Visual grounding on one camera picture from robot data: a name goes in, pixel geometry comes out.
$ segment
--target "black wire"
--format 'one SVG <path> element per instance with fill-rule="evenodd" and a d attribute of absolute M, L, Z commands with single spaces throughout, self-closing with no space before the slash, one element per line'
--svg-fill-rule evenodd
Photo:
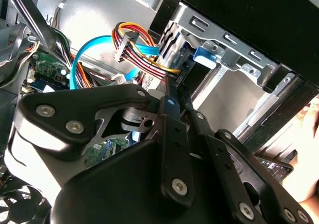
<path fill-rule="evenodd" d="M 19 71 L 19 65 L 21 63 L 21 61 L 28 56 L 29 53 L 24 53 L 22 55 L 19 56 L 19 58 L 17 59 L 15 65 L 14 65 L 14 69 L 12 70 L 11 74 L 6 77 L 3 81 L 0 82 L 0 87 L 5 86 L 8 82 L 10 82 L 15 75 L 17 74 L 17 72 Z"/>

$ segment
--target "yellow wire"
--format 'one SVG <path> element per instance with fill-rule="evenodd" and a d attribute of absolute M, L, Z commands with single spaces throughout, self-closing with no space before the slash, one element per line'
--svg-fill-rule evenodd
<path fill-rule="evenodd" d="M 122 35 L 122 36 L 124 36 L 124 31 L 123 31 L 123 29 L 122 29 L 122 27 L 123 26 L 129 26 L 129 25 L 132 25 L 132 26 L 137 26 L 137 27 L 139 27 L 140 29 L 142 29 L 146 34 L 148 34 L 148 32 L 145 30 L 145 28 L 144 27 L 142 27 L 141 25 L 138 25 L 137 23 L 135 23 L 135 22 L 123 22 L 123 23 L 121 23 L 120 25 L 119 25 L 119 32 L 120 32 L 120 34 Z M 154 40 L 152 39 L 152 37 L 150 36 L 150 42 L 151 42 L 151 44 L 153 45 L 153 46 L 155 46 L 155 42 L 154 42 Z"/>
<path fill-rule="evenodd" d="M 134 42 L 131 41 L 130 44 L 136 49 L 136 51 L 137 51 L 143 58 L 145 58 L 146 60 L 148 60 L 149 62 L 151 62 L 153 65 L 156 65 L 156 66 L 162 68 L 162 69 L 165 70 L 165 71 L 169 71 L 169 72 L 173 72 L 173 73 L 179 73 L 179 72 L 180 72 L 180 70 L 178 70 L 178 69 L 167 68 L 167 67 L 165 67 L 165 66 L 160 65 L 159 63 L 156 63 L 156 62 L 153 61 L 152 59 L 146 57 L 146 56 L 138 49 L 138 47 L 136 46 L 136 44 L 135 44 Z"/>
<path fill-rule="evenodd" d="M 123 26 L 129 26 L 129 25 L 137 26 L 137 27 L 139 27 L 140 29 L 144 30 L 146 33 L 148 33 L 142 26 L 138 25 L 138 24 L 135 23 L 135 22 L 123 22 L 123 23 L 121 23 L 121 24 L 119 25 L 119 32 L 120 32 L 120 34 L 121 34 L 122 36 L 124 36 L 124 34 L 125 34 L 124 31 L 123 31 L 123 29 L 122 29 L 122 27 L 123 27 Z M 152 39 L 151 36 L 150 36 L 150 38 L 151 38 L 151 40 L 150 40 L 151 44 L 153 44 L 153 46 L 155 46 L 155 42 L 153 41 L 153 39 Z M 137 51 L 144 59 L 148 60 L 148 61 L 151 62 L 153 65 L 156 65 L 156 66 L 158 66 L 158 67 L 160 67 L 160 68 L 162 68 L 163 70 L 168 71 L 168 72 L 173 72 L 173 73 L 179 73 L 179 72 L 180 72 L 180 70 L 178 70 L 178 69 L 167 68 L 167 67 L 165 67 L 165 66 L 160 65 L 159 63 L 154 62 L 152 59 L 146 57 L 146 56 L 139 50 L 139 48 L 135 45 L 134 42 L 131 41 L 130 43 L 131 43 L 131 45 L 136 49 L 136 51 Z"/>

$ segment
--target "orange wire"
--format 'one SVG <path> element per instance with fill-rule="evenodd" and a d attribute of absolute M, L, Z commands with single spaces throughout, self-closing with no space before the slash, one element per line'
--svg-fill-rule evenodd
<path fill-rule="evenodd" d="M 82 67 L 82 65 L 81 65 L 80 62 L 77 63 L 77 67 L 79 68 L 79 71 L 80 71 L 80 73 L 81 73 L 81 76 L 82 76 L 82 78 L 83 78 L 85 84 L 86 84 L 88 87 L 92 87 L 91 84 L 90 84 L 90 82 L 89 82 L 88 79 L 86 78 L 86 75 L 85 75 L 85 73 L 84 73 L 83 67 Z"/>

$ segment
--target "electronic component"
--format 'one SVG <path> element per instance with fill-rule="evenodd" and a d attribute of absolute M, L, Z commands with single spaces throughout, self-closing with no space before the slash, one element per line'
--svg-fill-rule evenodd
<path fill-rule="evenodd" d="M 124 50 L 126 49 L 128 43 L 130 43 L 131 41 L 135 43 L 137 41 L 138 37 L 139 37 L 139 34 L 137 32 L 133 32 L 133 31 L 126 32 L 123 36 L 123 39 L 122 39 L 120 46 L 118 47 L 118 49 L 115 52 L 114 60 L 116 60 L 117 62 L 123 61 L 122 55 L 123 55 Z"/>

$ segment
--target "gray cable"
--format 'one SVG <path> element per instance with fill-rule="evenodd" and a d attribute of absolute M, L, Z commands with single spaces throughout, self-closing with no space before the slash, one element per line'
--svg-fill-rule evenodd
<path fill-rule="evenodd" d="M 25 31 L 26 31 L 27 26 L 23 25 L 22 28 L 19 30 L 16 39 L 13 43 L 13 47 L 12 47 L 12 51 L 11 54 L 9 56 L 9 58 L 7 59 L 7 62 L 12 61 L 19 53 L 20 50 L 20 46 L 22 44 L 24 35 L 25 35 Z"/>

